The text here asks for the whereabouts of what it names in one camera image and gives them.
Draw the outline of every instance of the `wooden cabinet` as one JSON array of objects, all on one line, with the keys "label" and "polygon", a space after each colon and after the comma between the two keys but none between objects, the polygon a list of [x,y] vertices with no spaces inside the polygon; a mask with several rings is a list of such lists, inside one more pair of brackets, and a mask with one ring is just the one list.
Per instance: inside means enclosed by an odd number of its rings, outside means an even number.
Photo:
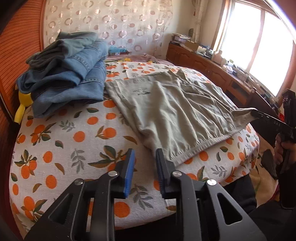
[{"label": "wooden cabinet", "polygon": [[179,66],[192,68],[192,59],[188,53],[180,53]]},{"label": "wooden cabinet", "polygon": [[171,45],[169,45],[169,48],[168,48],[168,51],[167,51],[167,54],[166,54],[167,61],[174,64],[174,63],[177,62],[177,57],[178,57],[177,48],[173,48],[173,47],[171,47]]},{"label": "wooden cabinet", "polygon": [[194,59],[192,61],[192,69],[197,70],[198,72],[201,72],[204,76],[207,78],[210,78],[210,66],[200,59]]},{"label": "wooden cabinet", "polygon": [[213,66],[211,69],[211,74],[208,77],[215,85],[226,91],[227,87],[231,83],[232,77],[229,76],[225,71],[221,71],[220,68]]},{"label": "wooden cabinet", "polygon": [[180,46],[169,44],[166,60],[176,66],[195,69],[202,73],[215,85],[221,87],[224,93],[239,107],[245,105],[251,93],[251,89],[223,70],[220,65]]}]

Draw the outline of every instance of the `red headboard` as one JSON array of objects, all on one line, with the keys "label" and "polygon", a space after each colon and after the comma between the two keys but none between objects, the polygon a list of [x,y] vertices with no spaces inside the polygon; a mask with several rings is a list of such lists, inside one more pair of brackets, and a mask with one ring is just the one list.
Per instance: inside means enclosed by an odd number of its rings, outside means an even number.
[{"label": "red headboard", "polygon": [[19,130],[13,122],[19,106],[15,81],[28,69],[26,59],[43,49],[43,16],[46,0],[16,0],[8,22],[0,22],[0,215],[21,238],[9,204],[9,170]]}]

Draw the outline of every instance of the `black sleeve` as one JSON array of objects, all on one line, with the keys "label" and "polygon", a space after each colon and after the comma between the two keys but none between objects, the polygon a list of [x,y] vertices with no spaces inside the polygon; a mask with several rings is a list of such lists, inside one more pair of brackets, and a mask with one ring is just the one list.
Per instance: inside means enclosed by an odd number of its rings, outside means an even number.
[{"label": "black sleeve", "polygon": [[283,208],[294,208],[296,206],[296,163],[282,174],[279,174],[279,167],[276,171],[279,178],[281,206]]}]

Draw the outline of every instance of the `hand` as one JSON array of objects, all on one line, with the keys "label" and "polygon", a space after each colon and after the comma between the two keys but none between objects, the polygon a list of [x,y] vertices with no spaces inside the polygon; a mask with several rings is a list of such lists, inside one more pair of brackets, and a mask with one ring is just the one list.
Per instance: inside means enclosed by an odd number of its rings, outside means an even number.
[{"label": "hand", "polygon": [[278,134],[276,136],[276,142],[275,142],[275,148],[274,148],[274,162],[276,165],[280,165],[283,162],[283,152],[284,149],[290,150],[290,156],[289,161],[287,165],[287,169],[296,162],[296,144],[292,143],[290,141],[285,141],[281,143],[281,137]]}]

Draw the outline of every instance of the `bed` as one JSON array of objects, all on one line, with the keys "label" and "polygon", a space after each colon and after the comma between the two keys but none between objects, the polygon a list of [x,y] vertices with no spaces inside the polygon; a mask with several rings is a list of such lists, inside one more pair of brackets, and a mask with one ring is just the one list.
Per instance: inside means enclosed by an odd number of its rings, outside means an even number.
[{"label": "bed", "polygon": [[[112,57],[105,63],[106,81],[182,69],[189,79],[211,83],[195,70],[159,62],[152,56]],[[175,200],[160,195],[150,150],[139,142],[107,92],[103,102],[69,104],[43,119],[33,118],[28,108],[16,139],[9,180],[12,210],[23,228],[28,231],[75,179],[97,179],[112,170],[125,159],[128,148],[135,150],[136,164],[129,197],[115,200],[117,229],[152,222],[176,210]],[[177,169],[194,180],[213,178],[227,185],[255,168],[258,148],[259,138],[249,124]]]}]

